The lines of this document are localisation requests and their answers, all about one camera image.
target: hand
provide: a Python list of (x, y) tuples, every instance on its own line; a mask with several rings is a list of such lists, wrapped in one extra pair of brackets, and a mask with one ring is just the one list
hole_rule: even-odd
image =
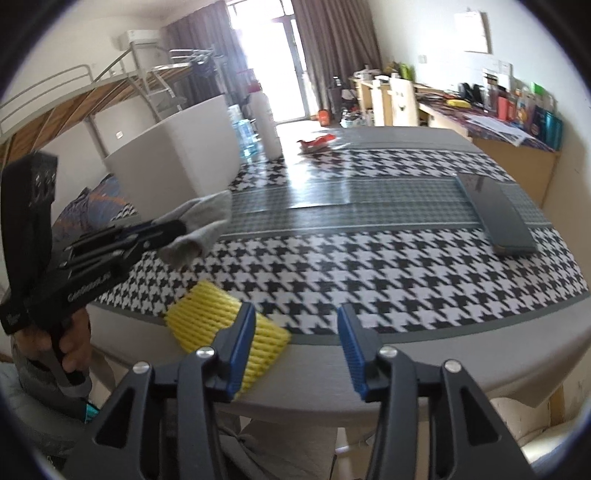
[[(72, 325), (60, 339), (60, 350), (66, 354), (61, 362), (63, 369), (86, 370), (90, 365), (92, 346), (90, 344), (90, 319), (86, 309), (72, 315)], [(47, 332), (31, 325), (14, 334), (21, 353), (30, 360), (38, 360), (40, 353), (51, 349), (51, 337)]]

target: gray cloth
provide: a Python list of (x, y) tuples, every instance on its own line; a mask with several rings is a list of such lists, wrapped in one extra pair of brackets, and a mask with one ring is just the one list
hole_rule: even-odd
[(336, 428), (251, 421), (218, 412), (224, 454), (250, 480), (326, 480), (335, 453)]
[(189, 266), (196, 258), (209, 253), (228, 227), (231, 217), (232, 194), (228, 190), (183, 203), (154, 221), (163, 223), (179, 219), (188, 232), (158, 250), (158, 256), (175, 269)]
[(83, 422), (48, 408), (28, 395), (22, 389), (15, 365), (0, 364), (0, 390), (24, 433), (45, 455), (67, 456), (84, 433)]
[(51, 371), (41, 369), (28, 360), (18, 349), (14, 338), (11, 338), (11, 345), (12, 361), (17, 369), (23, 392), (52, 410), (73, 419), (83, 420), (86, 417), (86, 400), (65, 396), (57, 386)]

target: houndstooth tablecloth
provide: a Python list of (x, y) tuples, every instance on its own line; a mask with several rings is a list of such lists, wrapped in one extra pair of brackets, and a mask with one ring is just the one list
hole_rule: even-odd
[[(536, 255), (493, 254), (455, 185), (460, 172), (501, 183), (532, 231)], [(261, 159), (244, 164), (230, 189), (232, 225), (204, 260), (177, 272), (145, 254), (98, 303), (163, 316), (206, 278), (300, 334), (298, 341), (318, 343), (334, 337), (345, 302), (381, 333), (436, 338), (541, 316), (589, 294), (558, 232), (484, 153), (394, 148)], [(128, 207), (120, 216), (132, 213)]]

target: bedding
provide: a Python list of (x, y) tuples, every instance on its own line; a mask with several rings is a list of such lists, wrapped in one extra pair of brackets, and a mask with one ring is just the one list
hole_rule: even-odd
[(84, 233), (106, 227), (126, 205), (119, 181), (112, 174), (107, 175), (95, 189), (82, 190), (61, 212), (52, 227), (53, 242), (71, 242)]

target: wooden chair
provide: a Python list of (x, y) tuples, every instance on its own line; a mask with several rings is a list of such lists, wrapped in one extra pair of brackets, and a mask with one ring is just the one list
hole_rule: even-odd
[(418, 103), (414, 83), (410, 80), (390, 78), (392, 113), (395, 127), (418, 127)]

